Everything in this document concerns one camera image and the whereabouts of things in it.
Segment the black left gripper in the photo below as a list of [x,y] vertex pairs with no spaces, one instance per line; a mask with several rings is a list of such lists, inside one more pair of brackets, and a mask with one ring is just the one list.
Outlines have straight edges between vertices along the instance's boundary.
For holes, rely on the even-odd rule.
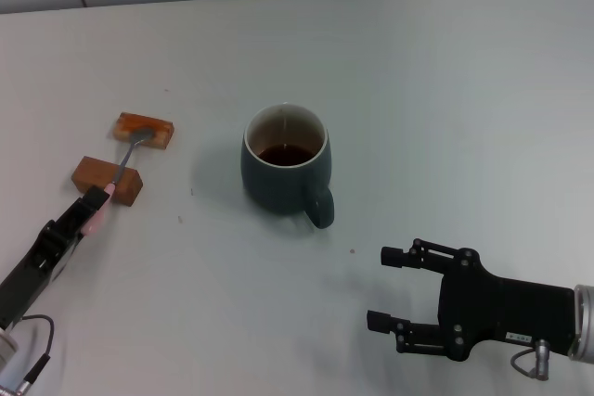
[[58,274],[66,254],[82,236],[98,229],[110,185],[104,189],[91,186],[55,222],[50,220],[32,247],[1,283],[1,327],[12,327],[28,311]]

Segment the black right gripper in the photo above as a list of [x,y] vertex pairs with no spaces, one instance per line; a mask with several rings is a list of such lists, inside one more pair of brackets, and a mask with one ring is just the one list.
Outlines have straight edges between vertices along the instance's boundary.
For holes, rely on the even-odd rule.
[[575,339],[575,293],[566,287],[524,282],[488,273],[476,250],[453,249],[420,238],[403,249],[383,247],[381,264],[443,275],[439,325],[417,324],[388,313],[367,312],[368,330],[393,334],[399,353],[466,361],[479,342],[532,347],[545,340],[566,355]]

